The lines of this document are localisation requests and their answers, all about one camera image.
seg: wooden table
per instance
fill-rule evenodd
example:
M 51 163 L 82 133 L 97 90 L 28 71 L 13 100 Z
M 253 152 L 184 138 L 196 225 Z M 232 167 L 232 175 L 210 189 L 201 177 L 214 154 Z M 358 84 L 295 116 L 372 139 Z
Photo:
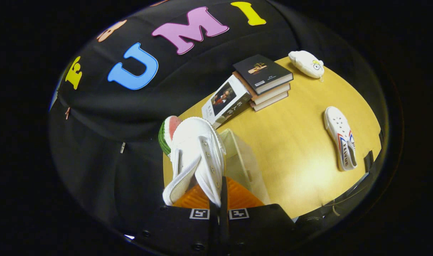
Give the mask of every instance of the wooden table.
M 294 218 L 337 198 L 363 176 L 363 158 L 371 150 L 376 159 L 381 150 L 381 128 L 363 97 L 329 68 L 320 82 L 295 68 L 288 57 L 276 63 L 294 74 L 289 97 L 258 112 L 249 108 L 217 131 L 230 128 L 252 148 L 271 202 Z M 209 98 L 179 117 L 202 117 L 201 107 Z M 339 108 L 348 119 L 356 143 L 354 170 L 338 168 L 335 144 L 324 128 L 322 114 L 328 106 Z M 163 172 L 166 185 L 172 166 L 164 154 Z

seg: white plush toy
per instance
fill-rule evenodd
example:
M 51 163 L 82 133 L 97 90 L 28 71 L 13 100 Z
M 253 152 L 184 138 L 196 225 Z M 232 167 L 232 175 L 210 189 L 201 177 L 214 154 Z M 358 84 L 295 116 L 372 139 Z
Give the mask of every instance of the white plush toy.
M 324 74 L 324 63 L 306 50 L 290 52 L 289 59 L 300 71 L 312 78 L 321 78 Z

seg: pink letter m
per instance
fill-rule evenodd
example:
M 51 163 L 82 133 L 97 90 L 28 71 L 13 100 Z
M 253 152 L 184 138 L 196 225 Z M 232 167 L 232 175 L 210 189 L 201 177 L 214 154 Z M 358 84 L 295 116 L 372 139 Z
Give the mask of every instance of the pink letter m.
M 177 54 L 182 55 L 193 48 L 192 42 L 186 42 L 182 37 L 202 42 L 201 26 L 208 37 L 217 36 L 229 30 L 207 11 L 207 7 L 198 7 L 187 13 L 188 25 L 165 23 L 152 32 L 152 36 L 163 36 L 177 47 Z

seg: zipper pull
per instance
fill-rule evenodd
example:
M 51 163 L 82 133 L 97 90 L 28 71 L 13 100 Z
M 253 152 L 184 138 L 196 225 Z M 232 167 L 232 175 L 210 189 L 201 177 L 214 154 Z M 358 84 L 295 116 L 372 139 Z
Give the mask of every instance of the zipper pull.
M 68 120 L 68 115 L 70 115 L 70 107 L 68 107 L 68 109 L 66 110 L 66 112 L 65 112 L 65 115 L 66 115 L 66 120 Z
M 123 154 L 124 149 L 125 149 L 125 142 L 122 144 L 122 148 L 120 149 L 120 154 Z

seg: black fabric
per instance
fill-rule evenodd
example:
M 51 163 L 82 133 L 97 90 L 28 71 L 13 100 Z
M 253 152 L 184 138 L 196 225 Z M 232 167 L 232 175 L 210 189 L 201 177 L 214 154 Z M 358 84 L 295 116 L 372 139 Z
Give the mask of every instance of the black fabric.
M 234 71 L 234 63 L 256 53 L 277 60 L 292 50 L 308 50 L 368 97 L 367 102 L 374 101 L 377 95 L 363 89 L 377 83 L 369 66 L 338 36 L 286 7 L 250 2 L 267 24 L 249 25 L 228 0 L 168 1 L 127 17 L 127 23 L 103 42 L 95 35 L 70 58 L 71 65 L 80 56 L 83 76 L 77 90 L 62 78 L 59 100 L 50 111 L 49 138 L 64 184 L 90 214 L 121 230 L 135 232 L 141 227 L 164 204 L 157 141 L 161 123 L 211 94 Z M 187 24 L 186 13 L 200 6 L 208 7 L 230 29 L 215 37 L 204 35 L 183 55 L 177 55 L 167 39 L 151 35 L 166 22 Z M 123 58 L 136 42 L 158 60 L 159 68 L 147 86 L 133 91 L 108 82 L 107 75 L 118 62 L 135 75 L 142 74 L 142 65 Z M 383 117 L 377 117 L 383 123 Z

